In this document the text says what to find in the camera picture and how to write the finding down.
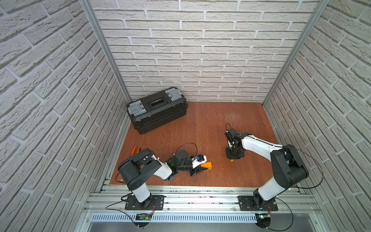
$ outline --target black cable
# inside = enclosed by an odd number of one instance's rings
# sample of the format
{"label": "black cable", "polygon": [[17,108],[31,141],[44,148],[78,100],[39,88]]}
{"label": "black cable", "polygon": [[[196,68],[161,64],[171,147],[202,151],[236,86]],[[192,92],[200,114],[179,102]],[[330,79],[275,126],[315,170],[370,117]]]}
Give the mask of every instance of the black cable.
{"label": "black cable", "polygon": [[[124,167],[123,167],[122,169],[124,169],[125,166],[126,166],[126,165],[131,161],[131,160],[132,160],[132,159],[129,159],[128,161],[126,161],[126,162],[125,162],[125,163],[126,163],[125,165],[122,164],[122,165],[124,165]],[[120,174],[120,171],[122,170],[122,169],[120,170],[121,166],[118,168],[118,173],[117,173],[117,175],[116,175],[116,177],[115,177],[115,181],[116,181],[116,182],[119,182],[119,183],[124,183],[124,184],[126,184],[125,182],[122,182],[122,181],[118,181],[118,180],[117,180],[117,177],[118,177],[118,175]]]}
{"label": "black cable", "polygon": [[[227,125],[228,125],[228,124],[229,124],[229,123],[226,124],[226,131],[227,131]],[[230,129],[232,129],[231,124],[229,124],[229,127],[230,127]]]}
{"label": "black cable", "polygon": [[[122,196],[122,197],[121,197],[121,201],[116,202],[116,203],[113,203],[113,204],[107,206],[106,209],[108,209],[108,207],[110,207],[110,206],[112,206],[112,205],[115,205],[115,204],[118,204],[118,203],[121,203],[121,202],[126,202],[126,199],[123,200],[123,198],[124,198],[124,197],[127,197],[127,196],[129,196],[129,195],[131,195],[131,193],[128,193],[128,194],[126,194],[125,196]],[[119,211],[119,212],[121,212],[121,213],[124,213],[126,216],[128,216],[128,218],[132,221],[132,223],[133,223],[135,226],[138,225],[138,224],[137,224],[135,221],[133,221],[133,219],[131,219],[131,217],[130,217],[127,213],[125,213],[124,211],[121,211],[121,210],[119,210],[119,209],[109,209],[109,210],[116,210],[116,211]]]}
{"label": "black cable", "polygon": [[314,159],[312,156],[308,155],[307,153],[305,153],[304,151],[300,150],[300,149],[296,149],[296,148],[289,148],[289,149],[295,149],[295,150],[298,150],[298,151],[301,151],[302,153],[306,154],[307,156],[309,156],[310,158],[312,158],[314,160],[314,162],[316,162],[316,164],[319,166],[319,169],[321,170],[321,174],[322,174],[322,178],[321,178],[321,181],[313,186],[313,187],[308,187],[308,188],[305,188],[305,187],[297,187],[298,189],[314,189],[314,188],[317,188],[320,184],[322,184],[322,181],[324,180],[325,176],[324,176],[324,171],[322,169],[322,166],[319,164],[319,162]]}
{"label": "black cable", "polygon": [[[260,140],[260,139],[257,139],[257,140],[259,140],[260,142],[263,142],[263,143],[269,144],[269,145],[271,145],[271,146],[274,146],[274,147],[280,147],[280,146],[276,146],[276,145],[273,145],[273,144],[267,143],[267,142],[265,142],[265,141],[263,141],[263,140]],[[297,148],[283,147],[283,146],[282,146],[281,148],[294,149],[294,150],[297,150],[297,151],[301,151],[303,154],[305,154],[305,155],[309,156],[310,158],[312,158],[312,159],[314,160],[314,162],[319,166],[319,169],[321,170],[322,178],[321,178],[320,182],[319,182],[317,185],[315,185],[315,186],[313,186],[313,187],[308,187],[308,188],[305,188],[305,187],[297,187],[298,189],[314,189],[314,188],[317,188],[320,184],[322,184],[322,182],[323,182],[323,180],[324,180],[324,178],[325,178],[325,176],[324,176],[324,171],[323,171],[323,169],[322,169],[322,166],[319,164],[319,162],[318,162],[315,158],[313,158],[313,157],[312,157],[311,155],[309,155],[308,153],[306,153],[306,152],[304,152],[304,151],[302,151],[302,150],[300,150],[300,149],[297,149]]]}
{"label": "black cable", "polygon": [[292,214],[292,211],[291,211],[290,207],[286,204],[286,202],[284,202],[283,200],[281,200],[281,199],[279,199],[279,198],[276,198],[276,199],[278,199],[278,200],[282,201],[283,203],[285,203],[285,205],[289,208],[289,210],[290,210],[290,212],[291,212],[291,217],[292,217],[291,224],[289,225],[289,227],[287,227],[286,229],[283,229],[283,230],[275,230],[275,229],[271,229],[271,228],[268,228],[268,229],[271,230],[271,231],[286,231],[286,230],[288,230],[288,229],[292,226],[292,224],[294,223],[294,214]]}
{"label": "black cable", "polygon": [[150,151],[152,152],[152,154],[154,154],[157,157],[157,155],[152,150],[150,150]]}
{"label": "black cable", "polygon": [[197,145],[196,145],[195,143],[185,143],[185,144],[183,144],[182,146],[187,145],[187,144],[193,144],[193,145],[196,146],[196,156],[197,156],[197,154],[198,154]]}

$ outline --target orange block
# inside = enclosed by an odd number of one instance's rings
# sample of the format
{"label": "orange block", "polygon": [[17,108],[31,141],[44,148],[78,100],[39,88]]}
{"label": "orange block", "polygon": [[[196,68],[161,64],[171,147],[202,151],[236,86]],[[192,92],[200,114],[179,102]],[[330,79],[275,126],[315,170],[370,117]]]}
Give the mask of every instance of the orange block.
{"label": "orange block", "polygon": [[208,170],[211,170],[211,168],[213,166],[212,166],[211,162],[206,162],[206,163],[201,164],[201,167],[206,167],[206,168],[208,168]]}

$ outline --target metal extrusion profile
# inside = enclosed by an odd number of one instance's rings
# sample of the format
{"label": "metal extrusion profile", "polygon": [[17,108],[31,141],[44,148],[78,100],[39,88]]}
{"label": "metal extrusion profile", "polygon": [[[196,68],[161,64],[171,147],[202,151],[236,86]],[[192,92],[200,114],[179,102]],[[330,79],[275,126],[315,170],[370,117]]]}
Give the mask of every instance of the metal extrusion profile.
{"label": "metal extrusion profile", "polygon": [[299,36],[298,40],[296,41],[293,49],[291,50],[289,56],[287,57],[285,63],[283,64],[281,70],[279,71],[279,73],[277,75],[277,78],[273,82],[272,87],[270,88],[267,96],[265,97],[265,99],[263,101],[263,107],[268,103],[268,101],[272,97],[272,95],[275,92],[278,84],[281,82],[283,76],[285,75],[285,73],[289,69],[292,62],[295,60],[295,57],[297,56],[297,54],[299,53],[301,48],[304,46],[304,43],[306,42],[306,40],[309,37],[309,34],[312,32],[314,26],[317,24],[320,16],[325,11],[325,8],[326,8],[326,6],[329,2],[330,2],[330,0],[319,0],[318,4],[316,6],[316,9],[314,9],[310,19],[306,23],[302,33],[300,34],[300,36]]}
{"label": "metal extrusion profile", "polygon": [[[126,186],[109,185],[110,177],[105,181],[101,193],[91,193],[84,212],[111,212],[105,207],[119,202],[121,196],[130,193]],[[164,212],[177,213],[235,213],[241,212],[238,196],[252,195],[256,188],[245,187],[198,187],[198,186],[148,186],[154,195],[165,195]],[[292,188],[280,194],[279,199],[286,202],[293,213],[321,213],[312,195],[300,194]],[[277,201],[279,211],[274,213],[290,213],[287,206]],[[115,205],[125,208],[125,202]]]}
{"label": "metal extrusion profile", "polygon": [[104,55],[106,56],[107,61],[112,68],[112,71],[113,71],[113,73],[116,77],[117,82],[119,83],[119,86],[120,86],[122,92],[124,93],[124,96],[125,96],[127,102],[131,102],[130,94],[129,94],[128,90],[126,89],[126,86],[125,86],[125,83],[122,79],[121,73],[118,69],[118,66],[117,66],[116,62],[115,62],[114,56],[113,56],[111,50],[109,49],[106,37],[104,36],[103,30],[102,30],[101,26],[99,25],[99,21],[98,21],[96,15],[94,13],[94,10],[93,10],[93,7],[92,7],[91,3],[89,2],[89,0],[80,0],[80,2],[81,2],[81,6],[84,9],[84,12],[85,12],[90,24],[91,24],[91,26],[92,26],[92,28],[95,32],[95,35],[98,39],[98,42],[101,44]]}
{"label": "metal extrusion profile", "polygon": [[95,189],[95,192],[99,192],[102,190],[103,183],[106,179],[106,176],[111,176],[113,173],[113,170],[116,166],[116,161],[118,160],[118,157],[120,155],[121,147],[124,144],[124,140],[126,137],[126,134],[128,133],[129,127],[130,127],[130,118],[129,115],[126,112],[126,107],[124,109],[124,119],[122,121],[120,130],[118,131],[117,138],[114,142],[114,145],[112,147],[111,153],[109,155],[108,161],[106,163],[106,166],[103,169],[102,175],[99,178],[99,182],[97,184],[97,187]]}

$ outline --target white brick wall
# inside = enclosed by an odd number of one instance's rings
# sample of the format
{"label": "white brick wall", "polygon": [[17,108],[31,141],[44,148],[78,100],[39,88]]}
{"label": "white brick wall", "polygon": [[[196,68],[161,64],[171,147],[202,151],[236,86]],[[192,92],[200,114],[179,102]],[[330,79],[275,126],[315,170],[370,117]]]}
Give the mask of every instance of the white brick wall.
{"label": "white brick wall", "polygon": [[79,1],[0,12],[0,231],[72,231],[126,101]]}
{"label": "white brick wall", "polygon": [[281,143],[322,161],[311,192],[331,231],[371,230],[370,6],[331,0],[265,107]]}
{"label": "white brick wall", "polygon": [[[174,85],[191,101],[257,102],[263,101],[267,90],[223,88],[264,83],[268,89],[317,4],[281,0],[91,3],[133,99]],[[204,89],[188,91],[189,76],[198,76],[192,86]]]}

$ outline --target red wire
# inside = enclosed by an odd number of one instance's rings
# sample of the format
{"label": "red wire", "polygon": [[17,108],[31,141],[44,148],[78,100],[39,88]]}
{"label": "red wire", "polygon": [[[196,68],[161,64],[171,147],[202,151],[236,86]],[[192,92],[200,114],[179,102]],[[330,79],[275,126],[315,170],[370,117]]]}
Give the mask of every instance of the red wire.
{"label": "red wire", "polygon": [[151,204],[153,205],[153,210],[152,210],[152,213],[151,213],[151,217],[152,217],[153,214],[155,213],[155,203],[151,202]]}

